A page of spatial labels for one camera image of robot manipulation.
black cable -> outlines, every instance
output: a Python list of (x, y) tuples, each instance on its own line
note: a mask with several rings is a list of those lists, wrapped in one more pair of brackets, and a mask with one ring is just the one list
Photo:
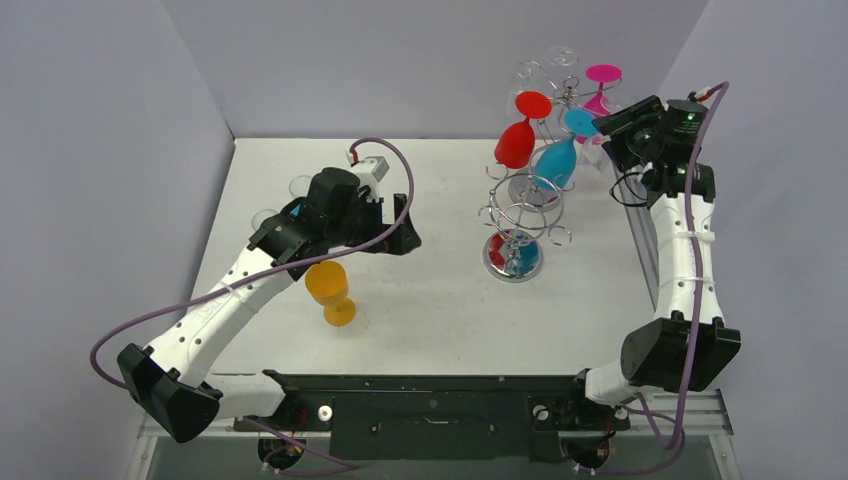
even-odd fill
[[(610, 190), (609, 190), (609, 194), (612, 197), (612, 199), (615, 200), (616, 202), (618, 202), (619, 204), (624, 205), (625, 207), (628, 207), (628, 208), (647, 207), (648, 202), (645, 201), (646, 199), (640, 197), (639, 195), (636, 195), (636, 192), (633, 191), (633, 188), (625, 181), (630, 177), (635, 177), (635, 176), (639, 175), (640, 173), (641, 172), (635, 172), (635, 171), (634, 172), (628, 172), (628, 173), (625, 173), (624, 175), (622, 175), (621, 177), (619, 177), (618, 180), (616, 180), (615, 183), (612, 184), (612, 187), (610, 187)], [(630, 193), (632, 193), (634, 197), (636, 197), (640, 200), (643, 200), (643, 201), (640, 202), (640, 203), (629, 203), (629, 202), (621, 201), (617, 196), (615, 196), (615, 187), (619, 186), (619, 184), (621, 184), (621, 182), (624, 182), (624, 185), (627, 187), (628, 190), (630, 190)]]

cable tie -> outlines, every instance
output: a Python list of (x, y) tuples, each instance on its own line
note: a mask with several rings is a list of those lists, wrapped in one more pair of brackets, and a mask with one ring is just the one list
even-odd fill
[(230, 291), (230, 294), (231, 294), (231, 295), (233, 295), (234, 297), (236, 297), (236, 298), (238, 299), (239, 303), (241, 303), (242, 305), (244, 305), (245, 307), (247, 307), (247, 308), (248, 308), (248, 310), (250, 310), (251, 312), (253, 312), (253, 314), (254, 314), (254, 315), (256, 315), (257, 313), (259, 313), (259, 310), (257, 310), (257, 309), (255, 309), (255, 308), (253, 308), (253, 305), (251, 305), (251, 304), (247, 303), (247, 299), (244, 297), (244, 295), (242, 295), (241, 293), (239, 293), (239, 291), (238, 291), (237, 289), (233, 288), (233, 287), (232, 287), (232, 285), (230, 285), (229, 283), (227, 283), (227, 282), (225, 282), (225, 281), (223, 281), (223, 280), (219, 280), (219, 281), (218, 281), (218, 285), (221, 285), (221, 286), (223, 286), (224, 288), (226, 288), (227, 290), (229, 290), (229, 291)]
[(712, 277), (671, 277), (671, 281), (676, 282), (701, 282), (701, 283), (715, 283), (713, 282)]

plastic wine glass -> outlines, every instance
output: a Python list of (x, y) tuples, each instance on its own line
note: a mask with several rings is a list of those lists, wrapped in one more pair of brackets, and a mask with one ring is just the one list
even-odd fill
[(615, 65), (608, 64), (592, 65), (586, 69), (586, 78), (593, 82), (598, 82), (598, 93), (586, 102), (586, 110), (596, 117), (609, 115), (611, 112), (607, 110), (603, 102), (604, 84), (621, 80), (621, 69)]
[[(594, 117), (583, 110), (569, 110), (565, 113), (565, 126), (574, 134), (592, 136), (598, 131), (592, 120)], [(564, 189), (568, 180), (577, 168), (577, 149), (574, 147), (574, 137), (568, 137), (545, 150), (539, 161), (533, 167), (533, 173), (548, 182)], [(536, 180), (536, 185), (544, 190), (552, 190), (545, 181)]]
[(519, 169), (530, 161), (536, 145), (536, 132), (530, 126), (530, 120), (547, 117), (553, 105), (539, 92), (522, 92), (515, 98), (515, 106), (524, 115), (524, 120), (504, 130), (495, 146), (495, 159), (506, 168)]

screw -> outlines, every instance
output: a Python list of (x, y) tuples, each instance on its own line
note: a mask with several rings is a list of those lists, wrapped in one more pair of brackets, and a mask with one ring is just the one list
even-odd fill
[(333, 418), (333, 409), (329, 405), (321, 405), (318, 409), (318, 420), (329, 422)]

orange cup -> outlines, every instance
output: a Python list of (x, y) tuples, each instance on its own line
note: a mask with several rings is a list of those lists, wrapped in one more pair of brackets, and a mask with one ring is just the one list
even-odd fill
[(347, 275), (338, 263), (313, 265), (306, 272), (304, 282), (312, 298), (324, 307), (324, 319), (330, 325), (342, 327), (356, 316), (356, 304), (347, 297)]

